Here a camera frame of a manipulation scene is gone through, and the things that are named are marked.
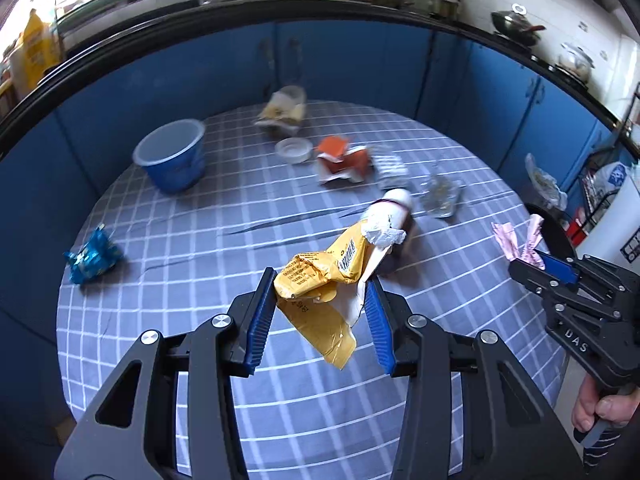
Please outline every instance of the blue bucket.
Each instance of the blue bucket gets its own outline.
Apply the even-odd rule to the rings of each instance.
[[[158,189],[177,193],[204,174],[204,124],[183,119],[153,130],[133,150],[133,162],[144,168]]]

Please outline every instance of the yellow bottle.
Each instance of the yellow bottle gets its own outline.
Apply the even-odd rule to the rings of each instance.
[[[31,9],[29,21],[22,35],[24,70],[29,91],[36,88],[44,71],[60,62],[60,53],[49,26]]]

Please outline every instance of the pink wrapper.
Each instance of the pink wrapper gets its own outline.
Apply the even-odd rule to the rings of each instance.
[[[545,263],[535,251],[536,246],[542,241],[542,234],[540,234],[542,222],[542,216],[530,216],[529,225],[527,227],[527,239],[524,242],[524,248],[522,249],[522,254],[520,254],[520,256],[518,256],[518,239],[516,238],[516,233],[513,230],[511,223],[491,224],[494,229],[495,239],[500,244],[500,248],[502,249],[504,256],[510,262],[516,258],[520,258],[529,265],[533,265],[534,267],[542,270],[545,269]]]

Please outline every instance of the blue plaid tablecloth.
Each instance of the blue plaid tablecloth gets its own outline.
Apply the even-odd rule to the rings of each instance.
[[[297,253],[324,250],[382,192],[373,178],[323,187],[313,164],[289,166],[252,120],[261,106],[206,120],[207,173],[179,196],[164,196],[131,166],[98,200],[77,247],[103,222],[127,260],[81,292],[65,272],[58,301],[58,355],[65,397],[80,418],[102,382],[141,332],[188,332],[233,298],[254,290],[264,267],[281,269]],[[428,163],[464,182],[449,220],[417,221],[402,266],[383,286],[414,312],[451,332],[495,330],[550,403],[564,352],[544,331],[540,299],[510,280],[491,222],[512,222],[522,242],[529,217],[518,196],[482,160],[423,124],[375,108],[310,102],[300,136],[385,143],[420,183]],[[232,381],[239,433],[251,478],[376,480],[392,469],[406,380],[383,375],[365,316],[344,370],[325,363],[278,311],[262,365]],[[189,471],[186,391],[177,400],[178,468]],[[452,375],[450,466],[462,456],[462,393]]]

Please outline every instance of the metal bolt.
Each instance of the metal bolt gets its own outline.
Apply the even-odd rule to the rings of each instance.
[[[409,326],[414,328],[422,328],[427,324],[427,318],[425,318],[422,314],[413,314],[409,316],[409,319],[406,320]]]
[[[142,336],[140,336],[140,341],[142,341],[143,345],[152,345],[158,341],[158,337],[158,332],[155,330],[147,330]]]
[[[227,314],[218,314],[211,320],[211,324],[216,328],[224,328],[231,324],[231,316]]]
[[[480,341],[492,345],[498,342],[498,335],[491,330],[482,330],[480,333]]]

